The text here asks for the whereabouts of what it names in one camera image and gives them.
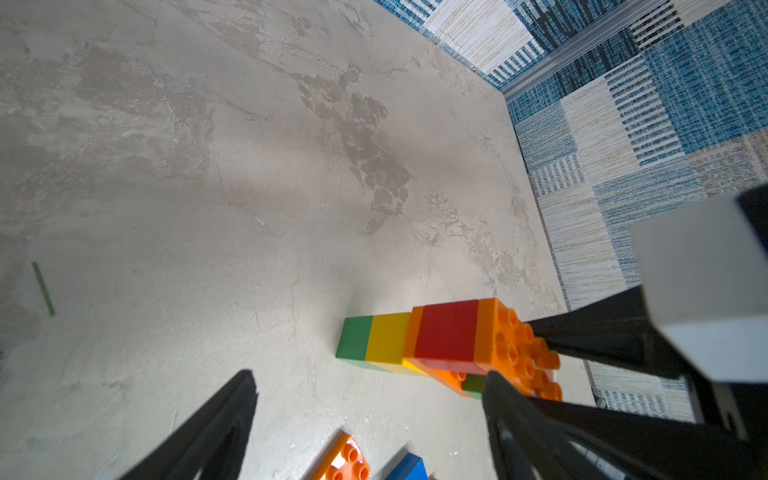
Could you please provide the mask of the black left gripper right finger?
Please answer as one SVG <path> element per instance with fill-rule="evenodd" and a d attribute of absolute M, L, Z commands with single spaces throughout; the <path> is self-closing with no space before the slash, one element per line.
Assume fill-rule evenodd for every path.
<path fill-rule="evenodd" d="M 532 401 L 501 374 L 486 376 L 482 405 L 499 479 L 604 479 Z"/>

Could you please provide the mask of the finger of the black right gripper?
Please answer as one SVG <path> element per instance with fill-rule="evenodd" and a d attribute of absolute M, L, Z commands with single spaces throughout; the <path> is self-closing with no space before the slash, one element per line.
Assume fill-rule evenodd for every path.
<path fill-rule="evenodd" d="M 533 405 L 566 439 L 632 479 L 765 479 L 767 439 L 726 430 L 565 402 Z"/>
<path fill-rule="evenodd" d="M 652 325 L 640 286 L 528 324 L 549 348 L 571 357 L 669 379 L 690 372 Z"/>

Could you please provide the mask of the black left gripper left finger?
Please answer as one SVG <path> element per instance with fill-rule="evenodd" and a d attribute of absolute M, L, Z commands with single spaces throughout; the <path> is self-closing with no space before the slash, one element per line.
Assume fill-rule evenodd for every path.
<path fill-rule="evenodd" d="M 237 479 L 256 411 L 250 370 L 237 372 L 125 479 Z"/>

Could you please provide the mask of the dark green lego brick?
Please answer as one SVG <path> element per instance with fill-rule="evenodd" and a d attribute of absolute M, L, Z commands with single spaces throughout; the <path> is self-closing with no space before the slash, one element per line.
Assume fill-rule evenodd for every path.
<path fill-rule="evenodd" d="M 372 323 L 372 316 L 346 318 L 339 339 L 336 358 L 361 368 L 377 370 L 377 367 L 366 360 Z"/>

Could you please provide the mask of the light green lego brick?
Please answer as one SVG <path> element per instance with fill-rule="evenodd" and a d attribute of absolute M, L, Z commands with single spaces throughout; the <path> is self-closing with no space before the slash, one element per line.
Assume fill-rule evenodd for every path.
<path fill-rule="evenodd" d="M 462 391 L 469 397 L 481 400 L 485 383 L 485 375 L 466 374 L 462 382 Z"/>

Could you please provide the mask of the yellow lego brick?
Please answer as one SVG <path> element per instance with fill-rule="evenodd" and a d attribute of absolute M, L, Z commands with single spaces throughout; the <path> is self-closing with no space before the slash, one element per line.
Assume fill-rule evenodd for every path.
<path fill-rule="evenodd" d="M 410 313 L 375 315 L 369 332 L 365 360 L 392 373 L 425 376 L 404 358 Z"/>

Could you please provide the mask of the red lego brick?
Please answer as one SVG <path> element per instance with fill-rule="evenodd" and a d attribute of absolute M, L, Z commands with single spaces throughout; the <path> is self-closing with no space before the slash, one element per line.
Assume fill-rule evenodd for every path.
<path fill-rule="evenodd" d="M 424 307 L 415 356 L 428 367 L 480 374 L 474 362 L 478 300 Z"/>

